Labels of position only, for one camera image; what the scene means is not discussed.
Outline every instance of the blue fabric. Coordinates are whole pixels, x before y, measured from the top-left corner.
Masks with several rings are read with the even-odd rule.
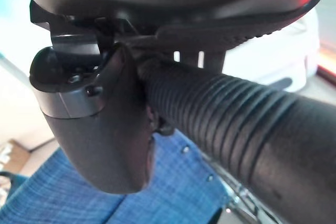
[[[222,183],[181,133],[154,137],[153,178],[140,193],[96,190],[58,150],[0,210],[0,223],[206,224],[229,200]]]

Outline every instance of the cardboard box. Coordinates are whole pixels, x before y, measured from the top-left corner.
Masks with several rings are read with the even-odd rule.
[[[30,152],[14,140],[0,146],[0,170],[18,174],[29,158]]]

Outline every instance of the black rubber grip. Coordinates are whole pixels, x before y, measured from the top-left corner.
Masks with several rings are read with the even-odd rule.
[[[336,222],[336,107],[168,61],[150,105],[289,223]]]

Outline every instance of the blue cloth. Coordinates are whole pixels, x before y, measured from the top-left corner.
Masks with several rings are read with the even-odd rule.
[[[0,223],[208,223],[229,201],[219,178],[181,133],[154,137],[155,166],[147,189],[127,196],[98,191],[58,150],[0,210]],[[190,149],[183,152],[186,146]]]

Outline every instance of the screw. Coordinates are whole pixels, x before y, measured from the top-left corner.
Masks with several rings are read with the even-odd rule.
[[[82,80],[82,76],[77,74],[77,75],[71,76],[68,80],[68,83],[73,84],[73,83],[79,82],[81,80]]]
[[[207,181],[208,181],[208,182],[211,182],[211,181],[213,181],[213,180],[214,180],[214,175],[210,174],[210,175],[208,176]]]
[[[182,154],[186,154],[190,151],[190,147],[187,145],[186,147],[183,148]]]

